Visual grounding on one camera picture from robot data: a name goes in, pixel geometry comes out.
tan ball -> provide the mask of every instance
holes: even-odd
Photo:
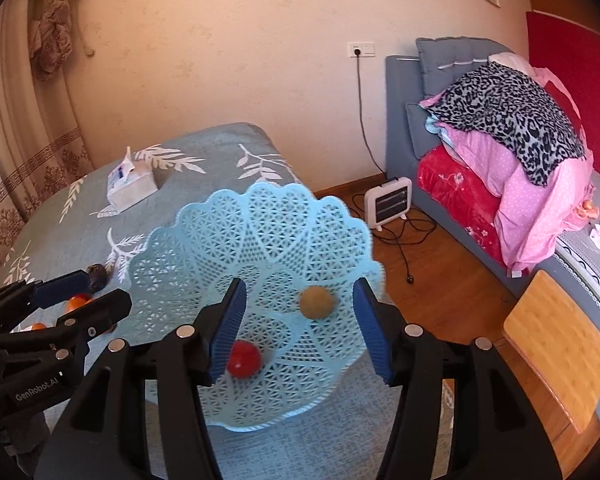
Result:
[[[308,286],[300,293],[300,312],[308,319],[327,317],[333,312],[335,305],[333,294],[323,286]]]

beige wall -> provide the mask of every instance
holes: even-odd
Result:
[[[378,171],[358,125],[347,41],[362,59],[365,125],[384,165],[384,58],[419,36],[487,36],[526,56],[529,0],[81,0],[96,55],[65,73],[98,166],[215,124],[263,127],[314,190]]]

leopard print blanket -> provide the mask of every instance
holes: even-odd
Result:
[[[427,108],[458,130],[490,134],[510,150],[536,186],[567,158],[585,156],[562,109],[529,76],[489,62],[460,77]]]

blue gripper pad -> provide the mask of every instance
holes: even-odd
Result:
[[[36,307],[48,308],[89,290],[89,275],[83,270],[60,276],[36,286],[33,301]]]
[[[356,280],[353,284],[353,312],[356,314],[376,374],[382,377],[386,384],[390,384],[395,376],[391,368],[391,345],[378,319],[377,304],[378,301],[366,279]]]
[[[234,346],[244,310],[247,307],[247,287],[243,280],[234,278],[221,302],[224,308],[214,336],[209,342],[211,381],[215,383],[224,373],[231,348]]]

tissue box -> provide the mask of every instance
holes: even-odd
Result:
[[[107,179],[107,199],[122,213],[134,204],[158,191],[154,172],[144,160],[136,160],[131,167],[125,162],[117,166]]]

